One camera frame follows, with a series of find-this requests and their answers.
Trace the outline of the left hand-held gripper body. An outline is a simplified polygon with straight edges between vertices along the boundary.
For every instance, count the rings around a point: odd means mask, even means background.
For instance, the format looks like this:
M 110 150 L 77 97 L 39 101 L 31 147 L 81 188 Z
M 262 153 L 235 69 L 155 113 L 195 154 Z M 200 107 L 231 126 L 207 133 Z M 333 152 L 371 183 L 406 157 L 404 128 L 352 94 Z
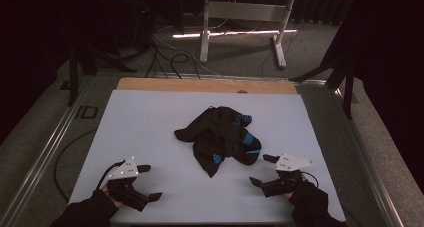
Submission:
M 148 197 L 133 187 L 140 173 L 134 157 L 120 162 L 118 167 L 107 176 L 107 185 L 114 199 L 138 211 L 148 203 Z

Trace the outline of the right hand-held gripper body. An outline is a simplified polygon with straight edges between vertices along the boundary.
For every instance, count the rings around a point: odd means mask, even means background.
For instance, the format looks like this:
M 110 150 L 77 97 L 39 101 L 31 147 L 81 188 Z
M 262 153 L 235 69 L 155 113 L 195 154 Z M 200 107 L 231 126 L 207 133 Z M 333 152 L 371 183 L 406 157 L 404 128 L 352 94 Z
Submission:
M 266 197 L 282 195 L 295 190 L 302 181 L 302 169 L 314 165 L 312 160 L 283 153 L 275 165 L 277 179 L 260 187 Z

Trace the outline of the black shorts with blue print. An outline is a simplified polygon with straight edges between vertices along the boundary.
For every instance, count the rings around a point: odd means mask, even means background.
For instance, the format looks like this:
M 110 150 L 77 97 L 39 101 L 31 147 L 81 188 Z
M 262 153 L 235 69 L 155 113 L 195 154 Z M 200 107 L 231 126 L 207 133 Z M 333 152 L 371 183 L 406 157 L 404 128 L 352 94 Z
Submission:
M 261 142 L 247 130 L 250 115 L 230 107 L 209 107 L 187 127 L 174 131 L 176 138 L 193 144 L 193 155 L 212 178 L 229 157 L 253 165 L 261 152 Z

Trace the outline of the person's right hand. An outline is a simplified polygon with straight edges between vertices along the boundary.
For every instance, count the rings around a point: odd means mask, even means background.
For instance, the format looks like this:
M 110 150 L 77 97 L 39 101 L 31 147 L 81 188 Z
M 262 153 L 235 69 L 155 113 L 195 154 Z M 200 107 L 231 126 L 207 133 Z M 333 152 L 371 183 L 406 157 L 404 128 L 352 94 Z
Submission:
M 302 174 L 301 177 L 302 177 L 302 181 L 308 181 L 304 174 Z M 295 191 L 296 191 L 296 189 L 293 190 L 292 192 L 288 192 L 288 193 L 283 194 L 283 196 L 285 196 L 287 199 L 290 199 L 292 197 L 292 195 L 295 193 Z

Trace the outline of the person's left hand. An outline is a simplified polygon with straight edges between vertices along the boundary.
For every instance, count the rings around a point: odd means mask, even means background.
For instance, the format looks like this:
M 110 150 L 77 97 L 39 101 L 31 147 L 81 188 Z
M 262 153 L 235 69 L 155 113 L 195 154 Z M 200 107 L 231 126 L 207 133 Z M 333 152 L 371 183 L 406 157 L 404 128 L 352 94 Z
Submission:
M 107 183 L 103 185 L 101 190 L 113 202 L 113 204 L 116 206 L 116 208 L 120 209 L 124 206 L 124 204 L 122 202 L 119 202 L 119 201 L 117 201 L 116 199 L 113 198 L 113 196 L 110 193 L 110 190 L 108 188 Z

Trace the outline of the white table mat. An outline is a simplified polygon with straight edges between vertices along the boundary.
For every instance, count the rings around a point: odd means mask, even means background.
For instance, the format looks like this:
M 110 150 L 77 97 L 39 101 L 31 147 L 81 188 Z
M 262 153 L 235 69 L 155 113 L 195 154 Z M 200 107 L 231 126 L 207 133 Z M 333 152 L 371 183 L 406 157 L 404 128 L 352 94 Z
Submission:
M 111 94 L 71 199 L 92 194 L 113 163 L 135 158 L 151 169 L 135 189 L 162 192 L 143 211 L 124 207 L 113 217 L 118 224 L 284 224 L 292 222 L 292 206 L 283 196 L 265 197 L 249 177 L 276 178 L 273 164 L 258 159 L 246 166 L 227 158 L 210 178 L 193 156 L 189 143 L 174 131 L 186 127 L 211 106 L 228 106 L 250 115 L 249 131 L 269 155 L 289 154 L 312 160 L 310 180 L 329 196 L 329 213 L 345 215 L 317 142 L 304 102 L 295 94 L 241 94 L 116 90 Z

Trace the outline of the wooden table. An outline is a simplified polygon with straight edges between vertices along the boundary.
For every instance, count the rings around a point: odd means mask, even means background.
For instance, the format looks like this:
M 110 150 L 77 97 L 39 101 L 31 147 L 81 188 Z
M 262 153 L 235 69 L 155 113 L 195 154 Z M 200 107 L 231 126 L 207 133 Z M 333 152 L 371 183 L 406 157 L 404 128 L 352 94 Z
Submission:
M 296 94 L 288 82 L 255 80 L 160 79 L 125 77 L 119 80 L 118 90 L 186 91 L 249 94 Z

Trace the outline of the black stand legs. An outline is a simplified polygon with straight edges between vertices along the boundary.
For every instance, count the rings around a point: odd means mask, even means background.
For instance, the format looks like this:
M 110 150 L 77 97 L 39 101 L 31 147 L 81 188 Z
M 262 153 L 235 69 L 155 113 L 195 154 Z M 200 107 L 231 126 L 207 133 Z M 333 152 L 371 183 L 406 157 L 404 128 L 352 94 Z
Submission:
M 355 54 L 353 52 L 341 55 L 329 61 L 324 61 L 318 67 L 308 71 L 300 76 L 291 77 L 291 82 L 304 82 L 313 76 L 316 76 L 326 70 L 332 69 L 325 85 L 329 89 L 336 90 L 342 82 L 345 82 L 342 108 L 348 119 L 352 118 L 351 102 L 353 97 L 354 66 Z
M 98 71 L 94 60 L 95 57 L 111 64 L 122 72 L 135 72 L 135 69 L 126 67 L 112 57 L 109 57 L 79 35 L 69 34 L 67 43 L 69 50 L 69 106 L 72 106 L 76 102 L 79 95 L 78 67 L 81 66 L 87 75 L 95 75 Z

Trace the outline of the bright light strip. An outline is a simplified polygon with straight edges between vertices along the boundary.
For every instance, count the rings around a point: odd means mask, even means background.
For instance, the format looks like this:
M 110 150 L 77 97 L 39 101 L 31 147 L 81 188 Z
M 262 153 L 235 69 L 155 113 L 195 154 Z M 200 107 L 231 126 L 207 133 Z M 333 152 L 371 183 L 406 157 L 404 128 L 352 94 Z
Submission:
M 295 29 L 289 29 L 284 30 L 283 33 L 296 33 L 298 30 Z M 280 31 L 278 30 L 260 30 L 260 31 L 225 31 L 225 32 L 210 32 L 208 31 L 209 37 L 216 37 L 216 36 L 228 36 L 228 35 L 259 35 L 259 34 L 274 34 L 278 35 L 280 34 Z M 182 38 L 200 38 L 202 37 L 202 33 L 189 33 L 189 34 L 175 34 L 172 36 L 172 38 L 176 39 L 182 39 Z

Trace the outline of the metal floor rail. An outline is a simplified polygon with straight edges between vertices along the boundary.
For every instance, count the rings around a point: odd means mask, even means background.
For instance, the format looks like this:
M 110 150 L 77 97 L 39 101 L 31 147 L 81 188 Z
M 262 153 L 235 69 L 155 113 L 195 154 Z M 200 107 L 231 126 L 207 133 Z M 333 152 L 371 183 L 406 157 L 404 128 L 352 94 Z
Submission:
M 374 168 L 371 157 L 369 156 L 364 142 L 358 132 L 355 122 L 350 119 L 342 105 L 344 102 L 345 94 L 342 94 L 339 88 L 331 89 L 331 93 L 335 95 L 335 100 L 340 104 L 339 110 L 341 112 L 342 120 L 346 123 L 349 130 L 353 149 L 356 153 L 357 159 L 361 165 L 364 176 L 367 179 L 370 190 L 373 193 L 376 204 L 380 209 L 380 213 L 386 223 L 387 227 L 404 227 L 402 220 L 385 188 L 383 181 Z
M 47 143 L 17 189 L 15 196 L 12 198 L 4 214 L 0 217 L 0 227 L 13 227 L 17 222 L 17 219 L 31 198 L 32 193 L 65 136 L 73 118 L 76 116 L 77 109 L 93 81 L 93 77 L 83 78 L 81 85 L 78 87 L 78 94 L 75 101 L 70 107 L 66 108 Z

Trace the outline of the white desk frame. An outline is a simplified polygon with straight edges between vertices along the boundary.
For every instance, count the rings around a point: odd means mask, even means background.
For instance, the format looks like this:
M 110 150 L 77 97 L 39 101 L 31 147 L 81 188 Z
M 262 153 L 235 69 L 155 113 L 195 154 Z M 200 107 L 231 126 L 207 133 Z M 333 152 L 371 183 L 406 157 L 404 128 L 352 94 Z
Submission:
M 209 19 L 237 19 L 250 21 L 278 22 L 280 24 L 278 33 L 273 36 L 274 52 L 277 65 L 281 69 L 287 67 L 286 58 L 283 51 L 283 36 L 289 21 L 294 0 L 287 0 L 284 5 L 268 5 L 253 3 L 236 3 L 204 0 L 203 31 L 201 32 L 200 62 L 208 62 Z

